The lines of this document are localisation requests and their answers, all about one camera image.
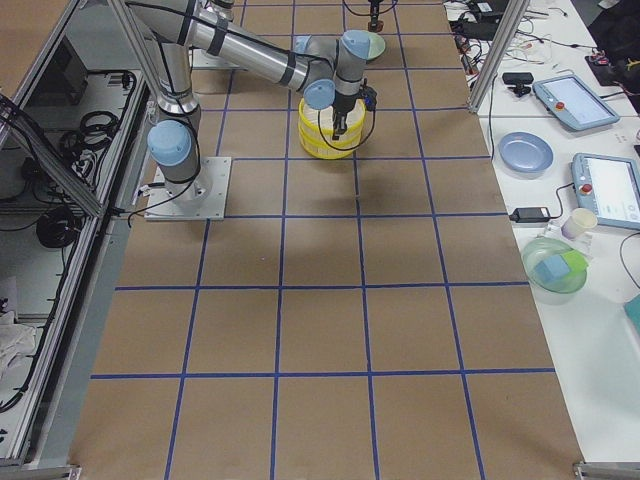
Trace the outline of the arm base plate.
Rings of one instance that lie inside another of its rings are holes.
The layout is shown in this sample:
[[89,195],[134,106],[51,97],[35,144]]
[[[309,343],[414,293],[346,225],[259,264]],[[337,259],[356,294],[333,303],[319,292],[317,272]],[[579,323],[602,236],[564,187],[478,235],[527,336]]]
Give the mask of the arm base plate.
[[191,51],[191,66],[194,70],[235,70],[240,69],[237,64],[214,56],[202,49]]
[[154,182],[162,186],[150,191],[150,208],[144,211],[144,217],[149,221],[223,220],[231,168],[231,157],[203,157],[199,176],[186,193],[174,199],[181,190],[171,183],[165,185],[157,166]]

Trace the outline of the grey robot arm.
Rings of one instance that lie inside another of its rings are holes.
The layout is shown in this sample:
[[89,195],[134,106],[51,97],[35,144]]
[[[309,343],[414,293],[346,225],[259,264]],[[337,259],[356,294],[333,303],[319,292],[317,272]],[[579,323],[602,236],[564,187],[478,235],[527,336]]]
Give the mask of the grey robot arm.
[[229,9],[200,1],[128,1],[126,7],[149,35],[163,118],[196,128],[200,103],[192,83],[190,53],[201,51],[223,70],[244,70],[302,95],[305,105],[330,110],[324,142],[336,147],[349,114],[366,97],[364,72],[370,37],[347,30],[339,37],[301,36],[284,49],[236,25]]

